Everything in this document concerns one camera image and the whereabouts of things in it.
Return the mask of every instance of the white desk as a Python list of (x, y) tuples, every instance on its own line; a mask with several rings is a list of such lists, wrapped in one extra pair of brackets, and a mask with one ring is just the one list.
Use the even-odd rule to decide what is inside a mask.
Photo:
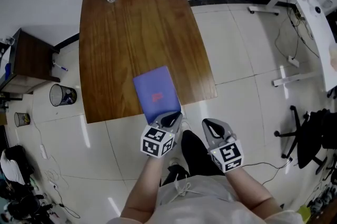
[[(278, 14), (280, 11), (274, 8), (275, 4), (278, 1), (279, 0), (271, 0), (265, 7), (250, 6), (249, 10), (251, 11), (251, 13), (268, 12)], [(336, 43), (335, 39), (333, 37), (330, 26), (325, 18), (323, 11), (320, 14), (318, 14), (312, 7), (312, 5), (318, 6), (322, 10), (322, 7), (320, 6), (317, 0), (310, 0), (311, 5), (309, 4), (308, 1), (304, 0), (296, 0), (296, 1), (302, 11), (302, 15), (305, 17), (308, 25), (310, 26), (312, 36), (318, 48), (322, 69), (319, 72), (299, 74), (291, 77), (278, 79), (273, 81), (273, 85), (279, 86), (295, 80), (306, 79), (323, 73), (325, 90), (329, 91), (333, 87), (337, 86), (337, 72), (330, 64), (330, 53), (329, 53), (330, 45)]]

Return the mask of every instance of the shoe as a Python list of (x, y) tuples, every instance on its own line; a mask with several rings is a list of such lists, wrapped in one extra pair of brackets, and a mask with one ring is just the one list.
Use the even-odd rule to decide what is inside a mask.
[(189, 122), (187, 121), (187, 119), (183, 118), (183, 120), (181, 121), (181, 124), (180, 124), (180, 129), (181, 129), (182, 133), (186, 130), (191, 130), (191, 126), (190, 126)]
[(169, 166), (180, 165), (180, 159), (172, 158), (170, 159)]

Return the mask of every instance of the white floor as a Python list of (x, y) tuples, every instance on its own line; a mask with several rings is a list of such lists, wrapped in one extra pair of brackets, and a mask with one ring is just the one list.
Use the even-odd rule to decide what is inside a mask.
[[(275, 130), (291, 131), (294, 120), (289, 110), (296, 105), (300, 114), (307, 110), (329, 108), (334, 103), (326, 98), (321, 78), (293, 82), (274, 88), (271, 81), (284, 75), (305, 72), (318, 67), (316, 57), (299, 41), (296, 69), (277, 51), (294, 55), (297, 36), (286, 19), (280, 16), (250, 14), (247, 5), (229, 4), (193, 7), (216, 82), (218, 98), (185, 105), (184, 111), (193, 131), (205, 142), (201, 121), (218, 118), (230, 124), (243, 145), (245, 164), (267, 161), (278, 167), (286, 162), (280, 158), (287, 140), (275, 138)], [(316, 51), (315, 44), (301, 27), (301, 34)], [(48, 83), (25, 95), (22, 101), (9, 103), (6, 132), (11, 146), (21, 144), (36, 168), (36, 178), (56, 200), (60, 198), (48, 178), (58, 185), (64, 203), (81, 215), (74, 223), (106, 223), (123, 209), (129, 191), (138, 178), (146, 156), (139, 151), (140, 134), (146, 124), (143, 115), (87, 124), (81, 96), (78, 66), (78, 42), (55, 57), (69, 72), (54, 69), (61, 84), (76, 88), (74, 105), (53, 107), (49, 101)], [(34, 124), (16, 128), (15, 112), (33, 114)], [(40, 156), (44, 144), (49, 160)], [(319, 156), (324, 157), (321, 149)], [(265, 186), (286, 208), (297, 210), (305, 202), (321, 174), (310, 163), (300, 170), (294, 161), (281, 169)], [(268, 165), (245, 168), (259, 182), (271, 179), (276, 169)]]

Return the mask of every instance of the black pants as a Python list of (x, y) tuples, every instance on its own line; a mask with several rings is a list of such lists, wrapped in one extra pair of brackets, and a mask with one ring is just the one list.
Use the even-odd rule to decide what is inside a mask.
[(186, 175), (187, 177), (196, 175), (224, 175), (224, 173), (212, 161), (211, 156), (208, 154), (208, 151), (204, 146), (204, 143), (190, 130), (183, 132), (181, 149), (187, 165), (189, 166), (190, 174), (180, 165), (170, 166), (168, 167), (170, 173), (162, 186), (172, 183), (177, 175), (178, 180), (184, 179)]

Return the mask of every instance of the mesh trash can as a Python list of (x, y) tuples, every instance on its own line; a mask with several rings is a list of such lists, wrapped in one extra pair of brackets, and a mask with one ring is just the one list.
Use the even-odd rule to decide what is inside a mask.
[(76, 102), (77, 93), (76, 90), (71, 87), (55, 84), (49, 92), (49, 99), (53, 106), (70, 105)]
[(14, 122), (17, 127), (26, 126), (31, 123), (31, 118), (27, 113), (15, 113)]

